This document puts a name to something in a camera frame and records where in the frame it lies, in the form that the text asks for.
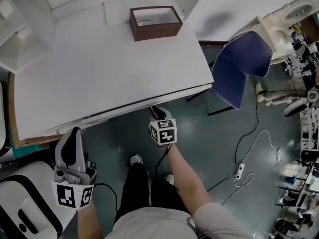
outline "white t-shirt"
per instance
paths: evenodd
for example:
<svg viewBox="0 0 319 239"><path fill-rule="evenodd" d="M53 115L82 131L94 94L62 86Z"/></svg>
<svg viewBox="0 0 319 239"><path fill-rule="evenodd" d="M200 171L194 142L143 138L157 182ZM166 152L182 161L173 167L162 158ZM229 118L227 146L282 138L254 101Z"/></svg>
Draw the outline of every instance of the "white t-shirt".
<svg viewBox="0 0 319 239"><path fill-rule="evenodd" d="M196 239L186 212L145 207L119 218L106 239ZM196 230L213 239L251 239L242 225L220 204L209 203L194 215Z"/></svg>

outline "shoe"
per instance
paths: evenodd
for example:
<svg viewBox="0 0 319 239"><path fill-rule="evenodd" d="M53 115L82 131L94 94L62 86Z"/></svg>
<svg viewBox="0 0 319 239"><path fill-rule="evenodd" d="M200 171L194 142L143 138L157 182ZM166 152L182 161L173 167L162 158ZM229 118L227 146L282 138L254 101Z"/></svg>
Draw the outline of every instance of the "shoe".
<svg viewBox="0 0 319 239"><path fill-rule="evenodd" d="M164 180L168 181L171 185L174 185L175 179L174 176L170 173L164 176Z"/></svg>
<svg viewBox="0 0 319 239"><path fill-rule="evenodd" d="M260 83L257 83L255 86L255 92L256 92L258 102L262 102L263 100L265 100L264 96L260 94L260 92L262 91L263 91L263 88L261 87Z"/></svg>
<svg viewBox="0 0 319 239"><path fill-rule="evenodd" d="M143 160L140 155L135 154L132 157L130 157L130 165L132 166L134 163L141 163L143 164Z"/></svg>

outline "white cable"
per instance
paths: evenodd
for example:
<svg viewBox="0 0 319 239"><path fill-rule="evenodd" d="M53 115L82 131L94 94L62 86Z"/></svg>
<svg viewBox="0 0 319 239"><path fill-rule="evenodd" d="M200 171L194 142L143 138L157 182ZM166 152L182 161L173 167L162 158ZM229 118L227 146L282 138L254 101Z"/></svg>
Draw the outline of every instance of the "white cable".
<svg viewBox="0 0 319 239"><path fill-rule="evenodd" d="M269 142L270 142L270 146L274 149L276 155L279 156L279 153L276 151L276 149L273 147L273 145L272 145L272 143L271 143L269 132L268 132L267 130L261 130L261 131L259 132L259 134L256 136L256 138L255 138L253 144L251 145L249 151L247 152L247 154L246 154L245 157L243 158L242 163L244 163L245 158L248 156L248 154L249 154L250 151L252 150L252 148L253 148L253 146L254 146L254 144L255 144L255 142L256 142L258 136L259 136L262 132L267 132L268 138L269 138ZM247 180L248 176L251 175L251 174L253 175L253 176L251 177L251 179L250 179L246 184L244 184L245 181ZM255 177L255 174L254 174L253 172L250 172L249 174L247 174L246 178L244 179L244 181L243 181L240 185L237 185L237 184L236 184L235 177L236 177L236 175L233 176L234 185L235 185L235 187L237 187L237 188L239 188L239 189L238 189L237 191L235 191L233 194L231 194L231 195L224 201L224 203L223 203L222 205L224 205L230 198L232 198L233 196L235 196L239 191L241 191L241 190L242 190L243 188L245 188L249 183L251 183L251 182L253 181L254 177Z"/></svg>

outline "gray floor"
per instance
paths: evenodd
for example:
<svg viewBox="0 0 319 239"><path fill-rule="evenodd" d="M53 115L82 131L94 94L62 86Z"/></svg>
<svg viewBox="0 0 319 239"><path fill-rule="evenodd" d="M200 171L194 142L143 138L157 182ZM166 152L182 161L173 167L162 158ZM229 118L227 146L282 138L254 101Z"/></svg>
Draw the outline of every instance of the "gray floor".
<svg viewBox="0 0 319 239"><path fill-rule="evenodd" d="M204 51L207 60L214 60L216 52ZM163 104L170 110L177 122L177 146L188 163L195 169L208 189L220 180L232 177L236 173L234 152L241 135L249 132L256 123L256 98L254 86L257 81L270 90L280 89L289 77L281 65L271 67L266 78L250 77L247 80L245 94L240 110L231 110L208 117L207 111L219 110L225 103L211 93L205 93L190 103L185 98ZM282 163L298 157L300 141L299 116L283 118L285 105L258 105L259 126L250 136L243 139L237 153L240 161L250 148L258 132L267 129L272 144L280 148ZM149 111L143 109L113 118L106 123L88 128L86 132L89 157L97 163L98 182L113 187L119 198L128 171L128 158L138 153L144 164L154 176L154 166L163 154L158 150L148 134ZM276 207L279 195L277 185L280 181L280 164L270 147L266 133L256 141L250 155L245 160L245 171L255 173L251 184L231 198L224 206L238 218L257 238L265 238L272 224L282 211ZM164 175L169 172L167 160L159 168ZM223 203L235 188L232 180L218 185L210 195L214 201ZM94 201L97 207L103 233L106 236L111 230L115 217L115 200L112 192L106 187L96 188ZM63 238L76 237L76 217L65 231Z"/></svg>

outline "blue chair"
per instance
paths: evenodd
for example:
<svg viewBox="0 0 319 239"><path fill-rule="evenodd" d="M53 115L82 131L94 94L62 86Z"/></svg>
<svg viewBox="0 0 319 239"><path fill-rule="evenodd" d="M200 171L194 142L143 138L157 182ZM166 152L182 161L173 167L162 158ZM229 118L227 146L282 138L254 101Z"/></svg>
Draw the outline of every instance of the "blue chair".
<svg viewBox="0 0 319 239"><path fill-rule="evenodd" d="M246 79L249 75L265 77L268 74L272 50L256 32L246 32L236 36L229 42L200 41L201 45L227 43L217 55L216 60L209 64L214 78L211 91L230 106L209 113L214 115L231 109L239 109L244 95ZM187 102L203 94L200 92Z"/></svg>

